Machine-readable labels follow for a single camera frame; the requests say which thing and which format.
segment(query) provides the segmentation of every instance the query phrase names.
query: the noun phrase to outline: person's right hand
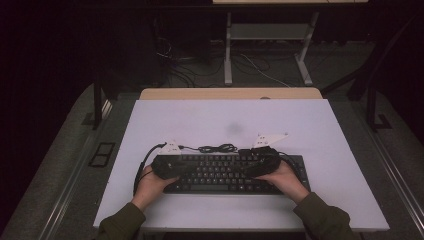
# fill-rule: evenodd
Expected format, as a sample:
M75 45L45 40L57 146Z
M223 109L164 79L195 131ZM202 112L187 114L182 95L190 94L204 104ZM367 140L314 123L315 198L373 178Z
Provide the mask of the person's right hand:
M280 167L273 173L259 176L256 179L266 180L276 186L280 191L299 204L309 191L300 183L290 166L281 161Z

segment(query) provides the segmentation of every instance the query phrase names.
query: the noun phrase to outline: white cable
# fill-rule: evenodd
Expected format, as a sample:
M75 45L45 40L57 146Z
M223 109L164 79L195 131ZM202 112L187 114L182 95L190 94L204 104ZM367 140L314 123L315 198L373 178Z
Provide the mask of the white cable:
M271 80L274 80L274 81L276 81L276 82L279 82L279 83L281 83L281 84L283 84L284 86L286 86L286 87L289 87L290 88L290 86L287 84L287 83L285 83L285 82L282 82L282 81L280 81L280 80L278 80L278 79L275 79L275 78L273 78L273 77L270 77L270 76L268 76L268 75L266 75L265 73L263 73L256 65L255 65L255 63L253 63L253 61L252 60L250 60L250 58L248 58L246 55L244 55L244 54L240 54L242 57L244 57L244 58L246 58L247 59L247 61L249 61L254 67L255 67L255 69L256 69L256 71L258 71L260 74L262 74L263 76L265 76L265 77L267 77L267 78L269 78L269 79L271 79Z

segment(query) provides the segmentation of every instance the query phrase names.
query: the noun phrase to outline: white table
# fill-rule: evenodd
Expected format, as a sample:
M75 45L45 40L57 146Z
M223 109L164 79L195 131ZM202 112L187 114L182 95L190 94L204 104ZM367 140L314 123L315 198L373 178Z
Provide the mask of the white table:
M158 143L174 140L190 147L232 143L249 148L258 134L286 132L290 136L271 147L303 156L311 189L328 204L348 212L354 231L389 229L327 100L225 97L137 101L94 226L131 199L138 166ZM141 228L155 232L299 231L303 225L292 212L294 207L284 196L164 194L146 211L147 221Z
M213 0L214 4L356 4L367 3L368 0ZM231 40L302 40L303 46L299 53L294 55L297 67L305 86L312 86L311 75L305 65L305 56L308 51L319 13L314 12L307 23L283 24L239 24L233 23L231 13L227 14L227 31L225 42L224 83L231 86Z

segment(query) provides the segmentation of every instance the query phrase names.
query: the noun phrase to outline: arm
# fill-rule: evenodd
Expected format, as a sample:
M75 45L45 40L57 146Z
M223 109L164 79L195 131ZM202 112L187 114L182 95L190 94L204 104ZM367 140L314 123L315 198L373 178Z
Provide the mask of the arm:
M358 239L349 226L349 215L343 210L328 206L315 193L310 193L297 179L285 162L273 173L260 176L296 203L294 213L299 216L312 235L322 240Z
M143 214L146 208L159 198L168 184L177 180L177 178L167 180L159 178L152 172L150 166L144 168L142 176L144 177L140 180L131 202L100 223L96 239L131 239L146 220Z

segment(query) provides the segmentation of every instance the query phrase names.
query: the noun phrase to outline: person's left hand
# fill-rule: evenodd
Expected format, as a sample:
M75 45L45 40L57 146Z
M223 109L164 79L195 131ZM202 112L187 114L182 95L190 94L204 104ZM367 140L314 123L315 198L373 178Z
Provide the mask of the person's left hand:
M144 168L141 176L144 177L138 183L137 192L131 202L142 212L162 194L168 184L178 180L178 178L163 180L152 171L150 165Z

